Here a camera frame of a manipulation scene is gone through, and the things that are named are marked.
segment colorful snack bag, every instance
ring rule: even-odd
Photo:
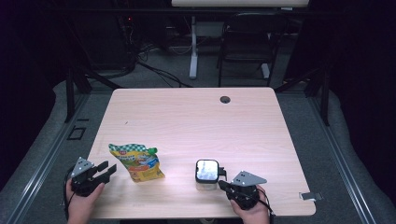
[[[128,170],[134,182],[147,181],[165,177],[160,170],[160,161],[155,153],[156,147],[146,149],[143,145],[129,144],[124,146],[108,145],[110,153]]]

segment finger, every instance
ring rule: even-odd
[[[267,199],[265,198],[265,195],[263,194],[263,192],[265,193],[265,189],[262,188],[262,186],[260,186],[260,185],[257,185],[256,187],[257,187],[257,189],[260,189],[260,190],[259,190],[260,199],[261,199],[261,200],[267,200]]]
[[[239,206],[239,204],[236,203],[234,200],[230,200],[230,203],[231,203],[231,207],[233,208],[233,211],[235,213],[242,210],[241,207]]]
[[[66,182],[66,190],[71,191],[72,190],[72,179],[68,179]]]
[[[95,202],[99,198],[99,195],[101,195],[104,188],[105,188],[105,184],[100,183],[98,187],[96,187],[96,189],[90,194],[90,196],[88,196],[90,200],[92,202]]]

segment table top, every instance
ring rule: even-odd
[[[108,149],[132,143],[158,148],[165,178],[133,182]],[[309,187],[270,88],[116,90],[88,160],[118,166],[93,218],[236,217],[224,191],[196,189],[198,160],[218,161],[229,181],[242,170],[265,178],[261,186],[277,216],[316,211],[299,197]]]
[[[172,0],[173,7],[307,7],[309,0]]]

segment office chair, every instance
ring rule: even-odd
[[[222,79],[234,78],[222,76],[223,62],[257,63],[258,69],[263,63],[271,64],[269,86],[279,42],[287,26],[287,18],[278,14],[239,13],[226,20],[218,58],[219,87]]]

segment hand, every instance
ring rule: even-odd
[[[85,224],[90,221],[96,200],[105,188],[105,184],[101,183],[88,197],[81,197],[72,191],[72,180],[66,183],[66,196],[69,201],[69,224]]]
[[[265,192],[265,190],[261,186],[257,186],[257,189],[261,189]],[[266,202],[264,194],[259,191],[260,200]],[[262,203],[257,203],[254,207],[249,210],[242,210],[239,205],[234,201],[230,200],[231,206],[233,207],[233,211],[244,220],[245,224],[268,224],[270,223],[270,218],[268,214],[268,208],[265,207]]]

